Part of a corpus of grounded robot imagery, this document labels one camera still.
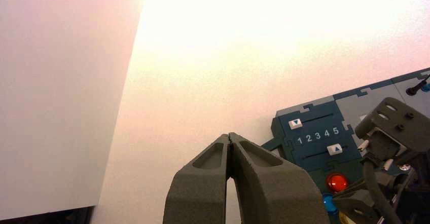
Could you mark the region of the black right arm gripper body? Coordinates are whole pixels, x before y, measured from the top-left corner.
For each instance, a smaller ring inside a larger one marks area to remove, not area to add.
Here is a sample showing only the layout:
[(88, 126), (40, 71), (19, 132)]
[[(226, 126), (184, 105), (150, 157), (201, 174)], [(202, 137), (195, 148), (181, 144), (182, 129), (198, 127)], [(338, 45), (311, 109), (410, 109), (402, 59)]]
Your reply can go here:
[(389, 151), (379, 172), (380, 223), (429, 223), (429, 150)]

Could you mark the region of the gray left gripper left finger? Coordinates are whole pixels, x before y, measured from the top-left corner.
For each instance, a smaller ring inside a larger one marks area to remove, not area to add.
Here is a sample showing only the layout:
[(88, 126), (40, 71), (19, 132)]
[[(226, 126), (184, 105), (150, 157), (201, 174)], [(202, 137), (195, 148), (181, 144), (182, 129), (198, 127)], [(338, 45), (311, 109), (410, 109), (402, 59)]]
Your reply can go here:
[(225, 223), (230, 140), (222, 134), (173, 177), (163, 223)]

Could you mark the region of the finger of the gray right gripper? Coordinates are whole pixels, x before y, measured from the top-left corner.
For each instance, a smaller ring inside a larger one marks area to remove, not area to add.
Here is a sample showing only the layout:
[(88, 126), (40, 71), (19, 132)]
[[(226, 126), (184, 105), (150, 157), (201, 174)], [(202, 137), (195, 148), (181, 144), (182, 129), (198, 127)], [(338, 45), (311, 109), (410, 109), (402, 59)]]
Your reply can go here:
[(363, 178), (335, 194), (333, 203), (355, 223), (386, 223)]

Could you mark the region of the gray left gripper right finger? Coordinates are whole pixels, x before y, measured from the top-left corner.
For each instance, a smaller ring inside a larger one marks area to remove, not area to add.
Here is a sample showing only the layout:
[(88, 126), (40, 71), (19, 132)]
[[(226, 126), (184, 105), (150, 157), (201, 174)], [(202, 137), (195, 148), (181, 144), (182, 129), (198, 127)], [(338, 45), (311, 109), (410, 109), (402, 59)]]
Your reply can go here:
[(320, 190), (301, 167), (230, 133), (231, 177), (242, 223), (329, 223)]

